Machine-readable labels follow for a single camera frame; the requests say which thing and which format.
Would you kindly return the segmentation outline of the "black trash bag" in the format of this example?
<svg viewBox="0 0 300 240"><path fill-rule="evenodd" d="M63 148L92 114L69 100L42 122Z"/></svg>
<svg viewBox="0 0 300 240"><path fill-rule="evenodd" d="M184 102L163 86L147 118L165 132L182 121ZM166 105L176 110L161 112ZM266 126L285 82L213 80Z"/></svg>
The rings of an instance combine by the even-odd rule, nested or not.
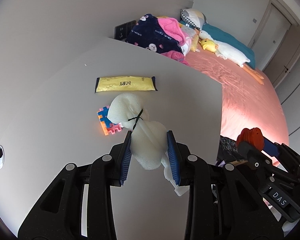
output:
<svg viewBox="0 0 300 240"><path fill-rule="evenodd" d="M243 161L244 158L238 153L236 142L228 137L220 136L216 158L216 166L233 161Z"/></svg>

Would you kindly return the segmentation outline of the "white goose plush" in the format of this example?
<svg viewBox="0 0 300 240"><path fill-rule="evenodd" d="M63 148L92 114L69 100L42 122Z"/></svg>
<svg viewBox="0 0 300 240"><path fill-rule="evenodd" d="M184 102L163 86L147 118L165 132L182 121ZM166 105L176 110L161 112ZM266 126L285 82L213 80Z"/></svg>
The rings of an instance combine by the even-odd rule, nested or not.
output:
<svg viewBox="0 0 300 240"><path fill-rule="evenodd" d="M239 67L241 67L245 72L247 72L250 76L252 76L259 84L264 84L264 78L261 74L258 74L256 70L249 67L247 65L250 60L243 54L240 50L234 48L233 46L214 40L206 31L201 30L199 32L199 38L200 40L209 39L215 42L215 44L218 45L218 50L214 53L217 57L220 57L224 60L230 60L233 63L237 64Z"/></svg>

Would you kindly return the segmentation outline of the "pink fleece garment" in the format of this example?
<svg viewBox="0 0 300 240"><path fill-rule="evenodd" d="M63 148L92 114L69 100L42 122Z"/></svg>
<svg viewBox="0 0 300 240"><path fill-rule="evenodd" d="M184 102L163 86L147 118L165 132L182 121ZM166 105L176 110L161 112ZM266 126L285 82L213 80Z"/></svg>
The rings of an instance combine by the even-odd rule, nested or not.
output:
<svg viewBox="0 0 300 240"><path fill-rule="evenodd" d="M158 23L168 36L179 42L179 46L182 47L186 43L186 36L175 18L159 17Z"/></svg>

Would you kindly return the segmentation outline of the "pink bed sheet mattress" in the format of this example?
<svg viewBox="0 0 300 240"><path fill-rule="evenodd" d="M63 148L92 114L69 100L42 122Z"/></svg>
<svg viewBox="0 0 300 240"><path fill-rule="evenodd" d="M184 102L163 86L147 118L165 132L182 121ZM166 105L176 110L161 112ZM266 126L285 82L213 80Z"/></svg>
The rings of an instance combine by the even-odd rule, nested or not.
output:
<svg viewBox="0 0 300 240"><path fill-rule="evenodd" d="M221 135L236 140L244 128L258 127L272 142L289 144L281 103L269 79L261 71L263 84L243 68L209 51L189 52L189 65L222 85Z"/></svg>

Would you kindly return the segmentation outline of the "colourful puzzle cube toy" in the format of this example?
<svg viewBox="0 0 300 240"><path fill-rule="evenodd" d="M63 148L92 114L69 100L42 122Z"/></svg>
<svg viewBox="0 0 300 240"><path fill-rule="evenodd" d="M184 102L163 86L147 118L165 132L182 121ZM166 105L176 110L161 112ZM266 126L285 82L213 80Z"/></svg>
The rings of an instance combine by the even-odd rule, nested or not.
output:
<svg viewBox="0 0 300 240"><path fill-rule="evenodd" d="M121 124L115 124L108 119L109 106L99 109L97 115L105 136L122 131Z"/></svg>

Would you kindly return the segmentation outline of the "navy blue patterned blanket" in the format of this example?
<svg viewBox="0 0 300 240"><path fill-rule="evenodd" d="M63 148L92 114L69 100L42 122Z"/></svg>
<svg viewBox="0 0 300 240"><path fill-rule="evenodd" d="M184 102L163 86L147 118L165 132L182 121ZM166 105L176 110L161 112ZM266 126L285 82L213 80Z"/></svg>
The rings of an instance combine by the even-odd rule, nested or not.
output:
<svg viewBox="0 0 300 240"><path fill-rule="evenodd" d="M169 51L182 53L179 41L183 41L184 34L180 32L176 40L164 31L158 20L152 14L142 16L128 34L125 42L159 54Z"/></svg>

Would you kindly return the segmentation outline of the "white bedroom door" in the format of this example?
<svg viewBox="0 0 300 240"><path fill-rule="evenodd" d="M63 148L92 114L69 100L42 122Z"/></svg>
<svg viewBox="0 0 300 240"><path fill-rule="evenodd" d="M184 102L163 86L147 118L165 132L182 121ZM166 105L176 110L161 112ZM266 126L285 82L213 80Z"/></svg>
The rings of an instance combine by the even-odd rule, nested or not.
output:
<svg viewBox="0 0 300 240"><path fill-rule="evenodd" d="M276 53L291 23L269 2L258 29L249 43L255 54L256 69L263 71Z"/></svg>

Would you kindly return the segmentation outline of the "yellow duck plush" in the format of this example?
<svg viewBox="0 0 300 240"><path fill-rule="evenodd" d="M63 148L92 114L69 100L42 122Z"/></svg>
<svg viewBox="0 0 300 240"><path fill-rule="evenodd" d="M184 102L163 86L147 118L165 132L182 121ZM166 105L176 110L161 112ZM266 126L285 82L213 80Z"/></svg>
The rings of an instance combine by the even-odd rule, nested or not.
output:
<svg viewBox="0 0 300 240"><path fill-rule="evenodd" d="M215 53L218 50L218 45L215 44L212 40L204 39L200 41L200 45L203 50L208 50L212 53Z"/></svg>

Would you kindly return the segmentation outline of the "orange plastic cap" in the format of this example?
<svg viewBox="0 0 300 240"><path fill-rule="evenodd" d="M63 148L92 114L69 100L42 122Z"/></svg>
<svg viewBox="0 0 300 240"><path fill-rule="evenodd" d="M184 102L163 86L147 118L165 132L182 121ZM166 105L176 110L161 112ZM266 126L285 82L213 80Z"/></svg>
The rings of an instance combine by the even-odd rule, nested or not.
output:
<svg viewBox="0 0 300 240"><path fill-rule="evenodd" d="M254 148L259 151L262 151L264 148L264 137L258 127L242 129L241 133L237 137L236 146L243 141L247 142L251 146L254 146Z"/></svg>

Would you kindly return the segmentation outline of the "white foam sponge piece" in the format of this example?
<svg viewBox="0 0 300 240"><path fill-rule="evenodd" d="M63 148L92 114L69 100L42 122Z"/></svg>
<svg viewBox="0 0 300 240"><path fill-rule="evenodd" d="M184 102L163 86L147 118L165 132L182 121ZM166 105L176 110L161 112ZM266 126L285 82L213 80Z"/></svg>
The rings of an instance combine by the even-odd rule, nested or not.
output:
<svg viewBox="0 0 300 240"><path fill-rule="evenodd" d="M164 177L173 185L178 196L189 190L188 186L178 186L173 179L172 165L167 155L167 129L160 122L149 120L141 97L133 93L119 94L111 102L107 118L131 130L132 156L145 170L155 170L162 165Z"/></svg>

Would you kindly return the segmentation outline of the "yellow snack packet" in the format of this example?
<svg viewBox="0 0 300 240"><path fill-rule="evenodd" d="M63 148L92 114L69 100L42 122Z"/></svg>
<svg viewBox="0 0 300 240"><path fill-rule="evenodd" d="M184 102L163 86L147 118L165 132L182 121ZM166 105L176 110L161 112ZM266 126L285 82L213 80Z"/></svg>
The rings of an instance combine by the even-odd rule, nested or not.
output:
<svg viewBox="0 0 300 240"><path fill-rule="evenodd" d="M113 76L98 77L95 93L109 91L157 91L155 77Z"/></svg>

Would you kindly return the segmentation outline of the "checkered patchwork pillow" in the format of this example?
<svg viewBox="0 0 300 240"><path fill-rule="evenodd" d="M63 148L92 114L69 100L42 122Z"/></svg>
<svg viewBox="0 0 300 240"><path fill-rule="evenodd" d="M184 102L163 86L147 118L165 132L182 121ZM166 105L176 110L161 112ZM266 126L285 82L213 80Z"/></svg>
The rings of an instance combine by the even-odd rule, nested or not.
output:
<svg viewBox="0 0 300 240"><path fill-rule="evenodd" d="M180 16L186 24L198 30L202 30L203 25L207 22L206 16L193 8L181 9Z"/></svg>

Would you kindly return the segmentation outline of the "teal pillow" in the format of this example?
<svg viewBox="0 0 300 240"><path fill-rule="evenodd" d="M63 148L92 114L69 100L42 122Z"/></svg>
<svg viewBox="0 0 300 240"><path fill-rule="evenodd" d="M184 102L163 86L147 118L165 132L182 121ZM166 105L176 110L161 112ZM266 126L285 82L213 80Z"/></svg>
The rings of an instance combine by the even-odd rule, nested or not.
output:
<svg viewBox="0 0 300 240"><path fill-rule="evenodd" d="M248 62L248 65L251 68L256 69L255 53L245 44L237 40L229 33L222 31L222 29L219 29L208 23L203 25L202 30L206 31L214 40L225 42L240 50L250 60L250 62Z"/></svg>

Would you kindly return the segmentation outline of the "black wall socket panel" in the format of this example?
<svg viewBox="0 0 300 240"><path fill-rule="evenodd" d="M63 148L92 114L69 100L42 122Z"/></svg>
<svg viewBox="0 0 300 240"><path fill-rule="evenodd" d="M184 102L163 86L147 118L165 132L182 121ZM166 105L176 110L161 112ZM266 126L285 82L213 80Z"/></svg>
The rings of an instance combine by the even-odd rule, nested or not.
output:
<svg viewBox="0 0 300 240"><path fill-rule="evenodd" d="M114 39L119 41L125 40L135 25L136 20L116 26L114 30Z"/></svg>

